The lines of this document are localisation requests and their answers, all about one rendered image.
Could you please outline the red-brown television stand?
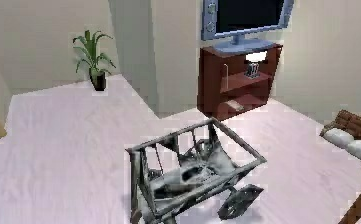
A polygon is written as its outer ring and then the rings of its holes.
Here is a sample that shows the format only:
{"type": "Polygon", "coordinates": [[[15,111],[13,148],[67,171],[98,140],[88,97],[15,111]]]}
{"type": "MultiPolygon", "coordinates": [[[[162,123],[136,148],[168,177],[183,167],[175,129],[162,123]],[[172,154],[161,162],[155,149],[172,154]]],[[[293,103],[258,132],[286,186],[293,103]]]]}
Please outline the red-brown television stand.
{"type": "Polygon", "coordinates": [[[248,53],[222,53],[213,47],[200,49],[197,108],[207,117],[225,120],[265,105],[270,97],[283,46],[264,49],[259,76],[246,76],[248,53]],[[244,106],[236,111],[226,104],[235,100],[244,106]]]}

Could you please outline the pale flat box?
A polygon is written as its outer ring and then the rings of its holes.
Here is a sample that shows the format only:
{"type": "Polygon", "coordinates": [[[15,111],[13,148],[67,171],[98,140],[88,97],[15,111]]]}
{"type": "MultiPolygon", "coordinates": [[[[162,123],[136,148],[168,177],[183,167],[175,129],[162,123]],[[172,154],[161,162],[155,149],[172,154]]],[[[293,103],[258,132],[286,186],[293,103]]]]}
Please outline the pale flat box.
{"type": "Polygon", "coordinates": [[[236,110],[236,111],[241,111],[241,110],[244,109],[244,106],[241,105],[240,103],[238,103],[235,100],[229,100],[229,101],[226,102],[226,104],[228,106],[230,106],[231,108],[233,108],[234,110],[236,110]]]}

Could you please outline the white box on shelf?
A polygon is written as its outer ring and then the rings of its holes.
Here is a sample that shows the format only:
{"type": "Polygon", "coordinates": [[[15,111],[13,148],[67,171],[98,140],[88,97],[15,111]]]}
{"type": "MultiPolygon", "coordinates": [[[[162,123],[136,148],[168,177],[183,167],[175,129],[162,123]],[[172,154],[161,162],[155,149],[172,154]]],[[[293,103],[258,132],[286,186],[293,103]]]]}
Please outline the white box on shelf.
{"type": "Polygon", "coordinates": [[[246,71],[246,76],[248,78],[254,79],[259,76],[259,67],[260,63],[266,59],[267,52],[257,52],[251,53],[246,56],[248,61],[248,67],[246,71]]]}

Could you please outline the green potted house plant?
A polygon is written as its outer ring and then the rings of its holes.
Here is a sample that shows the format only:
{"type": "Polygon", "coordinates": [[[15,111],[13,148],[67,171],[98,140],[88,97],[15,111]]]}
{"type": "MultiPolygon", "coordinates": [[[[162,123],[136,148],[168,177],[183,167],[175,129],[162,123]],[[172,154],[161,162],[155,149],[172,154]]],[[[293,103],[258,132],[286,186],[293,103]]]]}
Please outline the green potted house plant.
{"type": "Polygon", "coordinates": [[[97,53],[97,44],[103,37],[111,38],[111,36],[102,31],[92,33],[90,30],[85,30],[83,35],[72,39],[73,44],[75,44],[77,40],[80,41],[81,46],[74,45],[73,48],[79,50],[84,55],[84,57],[76,63],[75,72],[78,72],[82,63],[86,63],[88,66],[88,76],[96,91],[104,91],[106,89],[106,74],[110,74],[108,69],[100,68],[99,63],[105,61],[110,66],[115,67],[115,64],[106,53],[97,53]]]}

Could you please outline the blue framed television set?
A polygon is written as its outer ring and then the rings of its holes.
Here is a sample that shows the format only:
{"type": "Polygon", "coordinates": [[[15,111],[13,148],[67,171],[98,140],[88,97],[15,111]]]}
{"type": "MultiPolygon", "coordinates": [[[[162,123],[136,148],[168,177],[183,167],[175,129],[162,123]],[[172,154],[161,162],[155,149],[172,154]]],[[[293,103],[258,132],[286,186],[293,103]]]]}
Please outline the blue framed television set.
{"type": "Polygon", "coordinates": [[[203,0],[201,39],[231,37],[214,48],[222,53],[249,53],[273,45],[245,34],[288,27],[295,0],[203,0]]]}

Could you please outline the brown wooden sofa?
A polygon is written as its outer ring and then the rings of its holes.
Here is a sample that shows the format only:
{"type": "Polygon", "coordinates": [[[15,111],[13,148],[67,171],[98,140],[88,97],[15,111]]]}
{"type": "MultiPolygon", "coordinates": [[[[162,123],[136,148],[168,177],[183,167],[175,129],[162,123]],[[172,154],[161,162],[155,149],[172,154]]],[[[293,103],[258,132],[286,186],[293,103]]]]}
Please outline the brown wooden sofa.
{"type": "Polygon", "coordinates": [[[320,132],[320,136],[332,128],[338,128],[352,135],[356,140],[361,140],[361,116],[347,110],[340,110],[336,118],[326,124],[320,132]]]}

